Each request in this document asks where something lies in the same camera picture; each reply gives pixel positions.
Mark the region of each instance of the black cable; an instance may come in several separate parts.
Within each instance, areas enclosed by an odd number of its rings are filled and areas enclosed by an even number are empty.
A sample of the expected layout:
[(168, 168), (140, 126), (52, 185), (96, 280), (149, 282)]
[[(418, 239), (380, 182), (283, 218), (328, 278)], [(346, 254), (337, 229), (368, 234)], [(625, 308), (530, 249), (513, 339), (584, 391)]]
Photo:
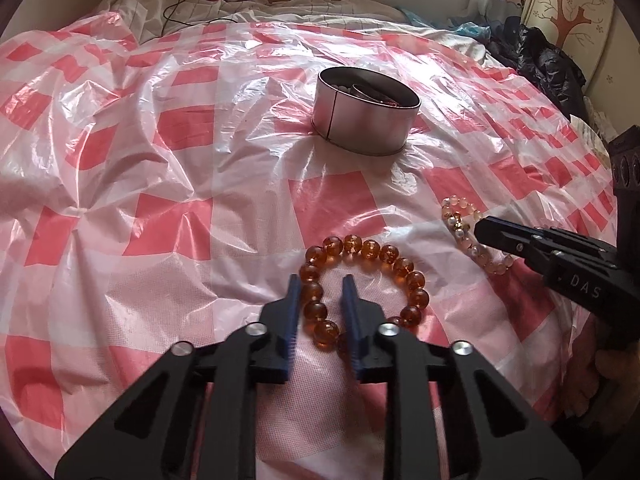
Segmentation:
[[(226, 22), (238, 23), (233, 18), (213, 18), (212, 20), (202, 20), (200, 22), (194, 22), (194, 23), (186, 23), (186, 22), (181, 22), (180, 20), (174, 20), (173, 19), (173, 15), (174, 15), (175, 11), (178, 9), (178, 6), (180, 6), (180, 4), (183, 4), (186, 1), (187, 0), (178, 0), (176, 3), (164, 8), (164, 10), (162, 11), (162, 17), (164, 18), (164, 24), (162, 25), (162, 30), (160, 31), (160, 36), (158, 36), (158, 38), (162, 38), (164, 36), (164, 32), (166, 30), (166, 26), (168, 25), (169, 22), (179, 23), (180, 25), (184, 25), (185, 27), (193, 27), (193, 25), (200, 25), (202, 23), (212, 23), (212, 22), (217, 22), (217, 21), (221, 21), (221, 20), (222, 21), (226, 21)], [(169, 9), (171, 9), (172, 7), (174, 8), (174, 10), (172, 10), (171, 13), (169, 14), (169, 16), (167, 16), (166, 12)]]

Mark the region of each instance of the silver bolt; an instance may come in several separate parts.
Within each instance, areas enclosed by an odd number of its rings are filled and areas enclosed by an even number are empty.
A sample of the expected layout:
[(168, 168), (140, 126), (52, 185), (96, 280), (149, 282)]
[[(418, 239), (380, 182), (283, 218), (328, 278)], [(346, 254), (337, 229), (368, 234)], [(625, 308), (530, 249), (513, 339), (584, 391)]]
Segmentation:
[(469, 355), (474, 351), (473, 345), (466, 341), (456, 341), (451, 348), (453, 348), (453, 352), (457, 355)]
[(180, 341), (171, 346), (171, 353), (178, 357), (184, 357), (185, 355), (189, 355), (193, 352), (193, 346), (186, 341)]
[(252, 336), (265, 335), (267, 333), (267, 327), (263, 323), (249, 323), (244, 331)]
[(380, 332), (382, 335), (393, 337), (400, 333), (400, 329), (393, 323), (383, 323), (378, 327), (378, 332)]

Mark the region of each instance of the metal container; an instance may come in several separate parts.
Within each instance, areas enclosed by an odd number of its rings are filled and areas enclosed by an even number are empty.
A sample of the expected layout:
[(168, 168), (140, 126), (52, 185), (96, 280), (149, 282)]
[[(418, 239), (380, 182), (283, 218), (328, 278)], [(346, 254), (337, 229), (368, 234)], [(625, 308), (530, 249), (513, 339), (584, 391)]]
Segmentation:
[(420, 98), (392, 77), (336, 66), (322, 70), (312, 116), (329, 142), (363, 155), (392, 155), (404, 148)]

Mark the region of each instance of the red and white checkered tablecloth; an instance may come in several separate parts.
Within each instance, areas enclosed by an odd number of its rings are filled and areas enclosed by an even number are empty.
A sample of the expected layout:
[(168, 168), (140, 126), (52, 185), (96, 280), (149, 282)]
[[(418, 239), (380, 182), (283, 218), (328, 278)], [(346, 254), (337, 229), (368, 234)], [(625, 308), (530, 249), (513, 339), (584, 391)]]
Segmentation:
[[(312, 133), (316, 75), (336, 64), (420, 95), (402, 153), (355, 155)], [(522, 261), (488, 278), (440, 220), (456, 194), (614, 241), (609, 172), (514, 71), (407, 34), (283, 23), (137, 46), (105, 13), (9, 40), (0, 73), (0, 406), (48, 471), (172, 342), (257, 319), (329, 234), (397, 245), (428, 279), (420, 337), (471, 341), (554, 416), (577, 316)], [(322, 281), (330, 317), (348, 271), (362, 297), (400, 311), (388, 277), (340, 266)], [(260, 390), (258, 470), (346, 478), (332, 471), (357, 448), (349, 478), (377, 478), (380, 388), (357, 387), (303, 333), (295, 360), (289, 384)]]

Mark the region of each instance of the beaded bracelet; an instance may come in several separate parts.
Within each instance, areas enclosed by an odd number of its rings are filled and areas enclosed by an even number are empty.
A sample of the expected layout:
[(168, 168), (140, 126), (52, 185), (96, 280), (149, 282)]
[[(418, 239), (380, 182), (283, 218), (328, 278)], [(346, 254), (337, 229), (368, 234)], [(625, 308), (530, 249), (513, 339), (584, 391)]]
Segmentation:
[(308, 322), (314, 324), (314, 342), (320, 348), (337, 346), (338, 351), (346, 351), (346, 334), (341, 333), (338, 326), (327, 319), (326, 305), (322, 303), (324, 290), (319, 283), (320, 271), (327, 257), (338, 258), (342, 254), (360, 253), (364, 260), (375, 261), (379, 258), (383, 264), (390, 266), (394, 275), (404, 281), (408, 293), (407, 306), (400, 316), (389, 317), (386, 321), (405, 328), (414, 328), (422, 322), (422, 311), (429, 304), (429, 294), (424, 290), (426, 282), (424, 274), (414, 270), (414, 263), (400, 257), (400, 251), (393, 245), (380, 244), (375, 240), (365, 240), (359, 236), (346, 235), (344, 242), (337, 236), (324, 239), (322, 246), (312, 246), (306, 250), (306, 262), (300, 267), (300, 279), (303, 282), (300, 294), (303, 315)]
[(451, 195), (442, 201), (442, 219), (458, 242), (463, 251), (486, 272), (490, 274), (504, 274), (513, 265), (513, 256), (503, 254), (502, 260), (494, 260), (486, 245), (475, 244), (470, 238), (471, 226), (463, 217), (473, 216), (474, 220), (482, 219), (482, 213), (469, 201), (456, 195)]

